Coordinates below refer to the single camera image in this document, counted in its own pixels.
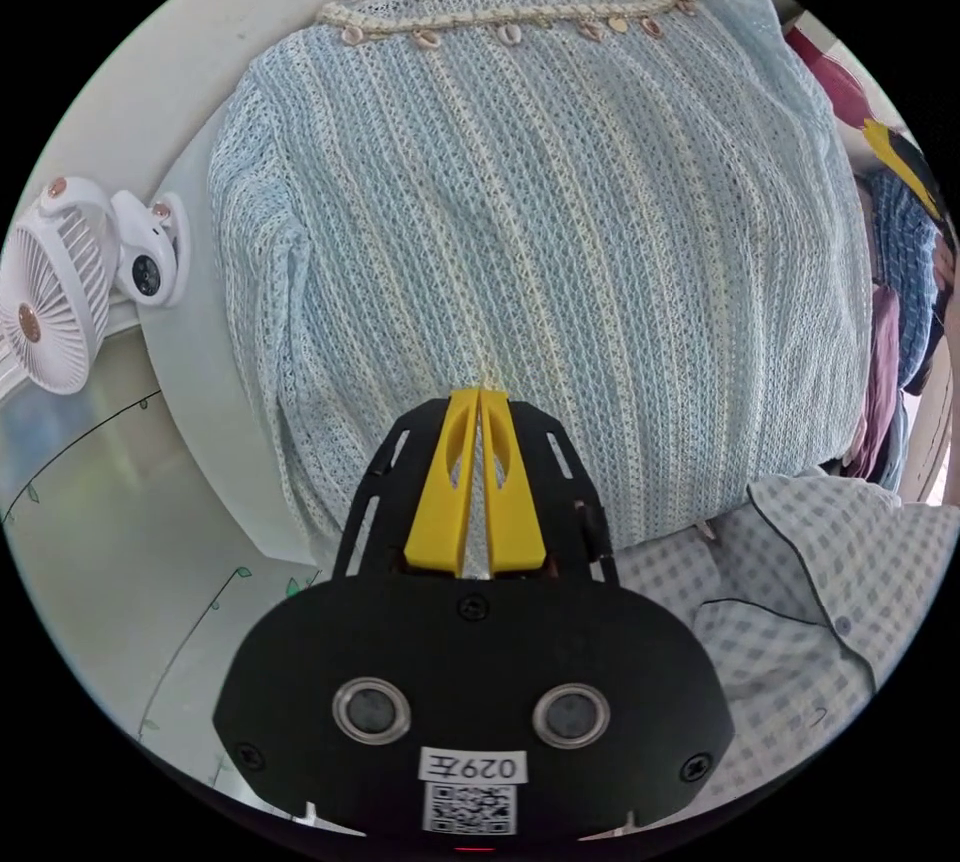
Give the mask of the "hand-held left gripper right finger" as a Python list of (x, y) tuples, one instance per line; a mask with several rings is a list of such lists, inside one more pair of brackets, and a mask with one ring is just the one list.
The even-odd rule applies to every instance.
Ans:
[(536, 573), (546, 548), (505, 393), (480, 392), (480, 425), (489, 571)]

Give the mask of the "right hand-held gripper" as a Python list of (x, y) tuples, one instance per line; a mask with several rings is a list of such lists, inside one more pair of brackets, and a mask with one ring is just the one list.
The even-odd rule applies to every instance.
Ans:
[(934, 221), (945, 221), (946, 204), (924, 155), (905, 135), (873, 119), (864, 120), (862, 135), (877, 159), (899, 178)]

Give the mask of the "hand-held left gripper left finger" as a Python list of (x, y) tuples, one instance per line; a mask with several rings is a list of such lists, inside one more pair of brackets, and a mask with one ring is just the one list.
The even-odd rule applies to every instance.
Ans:
[(403, 550), (414, 571), (461, 571), (472, 511), (480, 390), (451, 393)]

